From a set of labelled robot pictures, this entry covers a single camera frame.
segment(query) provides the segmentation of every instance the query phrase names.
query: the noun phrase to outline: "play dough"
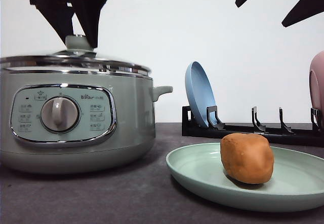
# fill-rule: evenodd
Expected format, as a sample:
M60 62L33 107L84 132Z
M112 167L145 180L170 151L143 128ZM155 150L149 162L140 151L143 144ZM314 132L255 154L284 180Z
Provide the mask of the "play dough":
M259 134L234 133L221 140L221 159L227 174L245 183L265 183L273 172L268 140Z

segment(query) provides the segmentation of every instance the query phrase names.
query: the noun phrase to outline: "cooker lid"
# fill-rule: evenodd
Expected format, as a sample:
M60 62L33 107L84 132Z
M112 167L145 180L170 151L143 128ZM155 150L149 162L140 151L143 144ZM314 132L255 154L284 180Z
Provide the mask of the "cooker lid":
M71 73L127 73L147 77L151 70L117 58L102 58L83 35L66 37L66 50L50 55L13 56L1 58L1 68L11 71L65 71Z

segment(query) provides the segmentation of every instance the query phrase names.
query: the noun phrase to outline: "black dish rack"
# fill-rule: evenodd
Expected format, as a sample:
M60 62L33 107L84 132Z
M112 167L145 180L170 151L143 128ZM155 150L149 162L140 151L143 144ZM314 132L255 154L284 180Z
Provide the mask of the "black dish rack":
M210 115L214 113L217 124L213 124ZM307 145L324 147L324 132L321 126L320 110L311 108L312 129L292 129L282 120L282 108L279 108L280 128L266 127L257 118L257 107L252 108L252 126L226 124L218 118L217 106L207 107L208 128L201 127L195 120L190 106L182 107L182 136L222 138L231 133L256 133L266 137L270 143Z

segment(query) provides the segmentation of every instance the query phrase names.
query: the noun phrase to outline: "green plate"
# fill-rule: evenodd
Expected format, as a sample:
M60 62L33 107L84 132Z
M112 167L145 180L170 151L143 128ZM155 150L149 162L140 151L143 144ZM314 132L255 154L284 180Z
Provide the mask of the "green plate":
M189 191L235 208L289 212L324 205L324 159L272 147L274 170L264 184L246 184L226 175L220 143L194 144L171 151L167 164Z

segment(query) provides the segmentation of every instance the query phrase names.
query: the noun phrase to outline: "white backdrop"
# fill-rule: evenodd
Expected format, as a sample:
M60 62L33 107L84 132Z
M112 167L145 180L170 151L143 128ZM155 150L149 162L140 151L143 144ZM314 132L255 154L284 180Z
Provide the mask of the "white backdrop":
M155 85L173 94L155 103L157 122L180 122L187 105L184 75L198 61L211 82L219 117L250 122L310 122L308 70L324 48L324 13L284 28L298 0L108 0L99 26L100 54L152 69ZM74 18L74 30L82 33ZM29 0L1 0L1 56L64 49Z

